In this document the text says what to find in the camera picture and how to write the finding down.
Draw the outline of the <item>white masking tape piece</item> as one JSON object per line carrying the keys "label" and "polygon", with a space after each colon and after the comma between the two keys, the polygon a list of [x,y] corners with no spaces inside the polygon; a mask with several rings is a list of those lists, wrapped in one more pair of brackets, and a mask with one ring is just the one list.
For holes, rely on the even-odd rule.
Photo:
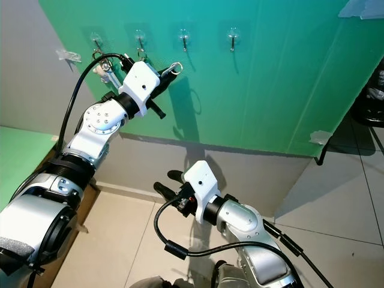
{"label": "white masking tape piece", "polygon": [[332,132],[315,131],[310,134],[310,142],[315,143],[315,145],[325,146],[333,136],[334,134]]}

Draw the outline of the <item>clear tape strip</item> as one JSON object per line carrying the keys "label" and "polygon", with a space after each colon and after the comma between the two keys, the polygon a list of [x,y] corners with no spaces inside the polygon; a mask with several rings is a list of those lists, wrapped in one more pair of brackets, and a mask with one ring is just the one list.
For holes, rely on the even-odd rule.
{"label": "clear tape strip", "polygon": [[58,60],[82,62],[82,56],[80,54],[77,54],[76,52],[71,52],[70,50],[56,50],[56,55],[58,56]]}

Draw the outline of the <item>key bunch with white charm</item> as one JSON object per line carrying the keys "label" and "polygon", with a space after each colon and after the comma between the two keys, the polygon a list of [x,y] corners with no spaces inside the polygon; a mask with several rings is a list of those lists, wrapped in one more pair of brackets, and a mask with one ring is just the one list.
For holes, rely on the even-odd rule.
{"label": "key bunch with white charm", "polygon": [[121,85],[117,74],[113,71],[112,63],[107,59],[99,61],[98,65],[93,67],[92,72],[98,74],[104,84],[112,85],[115,90],[118,90]]}

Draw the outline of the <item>grey robot right leg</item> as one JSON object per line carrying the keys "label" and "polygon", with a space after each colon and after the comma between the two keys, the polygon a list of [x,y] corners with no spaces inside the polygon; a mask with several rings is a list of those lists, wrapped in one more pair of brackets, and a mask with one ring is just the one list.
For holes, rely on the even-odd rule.
{"label": "grey robot right leg", "polygon": [[219,260],[213,268],[210,288],[258,288],[249,265],[235,266]]}

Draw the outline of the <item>green table cover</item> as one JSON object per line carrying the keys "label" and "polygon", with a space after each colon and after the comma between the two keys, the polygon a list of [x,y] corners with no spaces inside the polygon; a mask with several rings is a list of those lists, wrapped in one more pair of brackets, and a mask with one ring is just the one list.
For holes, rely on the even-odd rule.
{"label": "green table cover", "polygon": [[0,127],[0,209],[49,153],[58,136]]}

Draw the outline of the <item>green wall sheet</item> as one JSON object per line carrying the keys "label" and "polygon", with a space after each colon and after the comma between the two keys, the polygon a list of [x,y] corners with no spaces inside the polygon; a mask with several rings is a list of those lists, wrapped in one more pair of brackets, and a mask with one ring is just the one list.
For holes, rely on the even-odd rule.
{"label": "green wall sheet", "polygon": [[[145,58],[184,69],[150,112],[122,132],[244,150],[314,156],[315,131],[334,132],[384,57],[380,17],[347,16],[353,0],[38,0],[65,50],[92,58],[93,31],[107,53],[139,58],[133,28],[148,28]],[[221,27],[241,23],[246,42],[224,50]],[[196,28],[188,54],[175,30]]]}

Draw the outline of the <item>grey robot left leg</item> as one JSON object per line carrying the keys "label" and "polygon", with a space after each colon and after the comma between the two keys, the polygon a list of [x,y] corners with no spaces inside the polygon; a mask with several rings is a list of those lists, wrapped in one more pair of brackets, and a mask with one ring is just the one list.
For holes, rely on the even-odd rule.
{"label": "grey robot left leg", "polygon": [[129,288],[178,288],[170,281],[165,280],[161,276],[153,276],[137,280],[129,286]]}

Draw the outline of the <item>grey robot leg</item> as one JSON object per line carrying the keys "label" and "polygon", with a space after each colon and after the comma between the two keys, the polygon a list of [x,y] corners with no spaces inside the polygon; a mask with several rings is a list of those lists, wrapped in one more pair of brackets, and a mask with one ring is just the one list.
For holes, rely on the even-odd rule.
{"label": "grey robot leg", "polygon": [[219,260],[213,268],[210,288],[258,288],[249,265],[235,266]]}
{"label": "grey robot leg", "polygon": [[129,288],[178,288],[170,281],[165,280],[161,276],[153,276],[137,280],[129,286]]}

